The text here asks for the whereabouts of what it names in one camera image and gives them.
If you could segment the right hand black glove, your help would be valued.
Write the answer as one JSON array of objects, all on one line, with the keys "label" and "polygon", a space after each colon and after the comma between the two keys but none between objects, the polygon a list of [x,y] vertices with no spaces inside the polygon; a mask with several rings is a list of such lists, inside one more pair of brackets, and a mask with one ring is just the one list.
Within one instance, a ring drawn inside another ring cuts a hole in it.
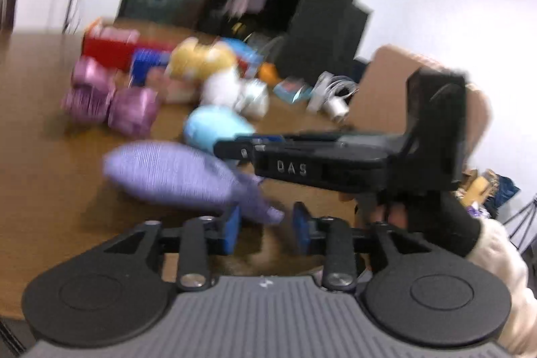
[{"label": "right hand black glove", "polygon": [[471,216],[451,192],[383,190],[340,193],[339,198],[356,202],[358,228],[387,222],[460,257],[468,256],[481,236],[482,222]]}]

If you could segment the cream sleeve right forearm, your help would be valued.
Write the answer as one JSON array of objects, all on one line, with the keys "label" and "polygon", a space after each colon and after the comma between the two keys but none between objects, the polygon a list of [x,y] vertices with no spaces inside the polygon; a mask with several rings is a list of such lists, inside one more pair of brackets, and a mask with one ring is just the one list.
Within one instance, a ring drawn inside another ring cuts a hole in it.
[{"label": "cream sleeve right forearm", "polygon": [[537,301],[528,287],[528,267],[499,222],[482,218],[479,222],[479,238],[466,259],[498,277],[511,298],[499,343],[513,357],[536,357]]}]

